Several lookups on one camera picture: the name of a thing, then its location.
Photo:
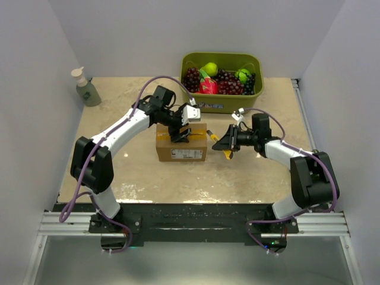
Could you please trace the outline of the yellow utility knife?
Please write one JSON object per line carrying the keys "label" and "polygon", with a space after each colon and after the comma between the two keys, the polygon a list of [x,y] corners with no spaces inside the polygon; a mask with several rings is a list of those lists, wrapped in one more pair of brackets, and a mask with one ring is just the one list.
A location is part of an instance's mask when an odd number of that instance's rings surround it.
{"label": "yellow utility knife", "polygon": [[[207,130],[207,135],[210,137],[210,139],[214,143],[219,141],[219,137],[216,134],[214,134],[212,131],[210,131],[209,129]],[[226,159],[231,160],[233,158],[233,152],[231,150],[223,150],[223,153]]]}

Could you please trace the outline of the brown cardboard express box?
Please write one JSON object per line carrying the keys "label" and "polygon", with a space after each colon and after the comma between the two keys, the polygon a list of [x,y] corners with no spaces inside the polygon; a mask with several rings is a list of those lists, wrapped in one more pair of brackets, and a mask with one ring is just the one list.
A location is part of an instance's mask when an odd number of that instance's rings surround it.
{"label": "brown cardboard express box", "polygon": [[189,142],[171,142],[168,127],[156,125],[156,152],[160,162],[204,162],[207,155],[207,124],[191,123]]}

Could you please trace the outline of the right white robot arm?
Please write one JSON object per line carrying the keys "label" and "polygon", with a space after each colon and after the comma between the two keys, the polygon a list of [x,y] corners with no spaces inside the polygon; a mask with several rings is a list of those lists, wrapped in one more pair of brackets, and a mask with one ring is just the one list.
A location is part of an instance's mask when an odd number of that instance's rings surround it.
{"label": "right white robot arm", "polygon": [[229,152],[230,157],[242,146],[253,147],[257,154],[282,164],[290,171],[291,194],[272,204],[272,214],[264,219],[265,228],[278,233],[286,225],[286,218],[302,214],[321,204],[335,208],[340,195],[330,157],[325,152],[310,152],[285,142],[282,136],[272,135],[270,119],[274,117],[260,111],[252,115],[252,125],[246,126],[240,109],[232,114],[236,124],[229,125],[226,133],[215,141],[214,151]]}

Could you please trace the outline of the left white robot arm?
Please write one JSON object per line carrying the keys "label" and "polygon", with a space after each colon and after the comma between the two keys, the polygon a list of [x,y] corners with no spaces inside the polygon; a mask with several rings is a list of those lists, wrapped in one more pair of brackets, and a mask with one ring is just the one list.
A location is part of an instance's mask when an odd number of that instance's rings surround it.
{"label": "left white robot arm", "polygon": [[85,186],[90,191],[104,214],[102,226],[110,233],[120,231],[123,226],[123,218],[118,215],[121,206],[111,188],[114,156],[131,139],[154,124],[166,126],[172,142],[187,142],[191,134],[189,123],[201,119],[195,99],[172,110],[170,102],[175,97],[172,90],[158,86],[152,95],[139,97],[108,129],[92,138],[80,137],[75,143],[70,174],[78,187]]}

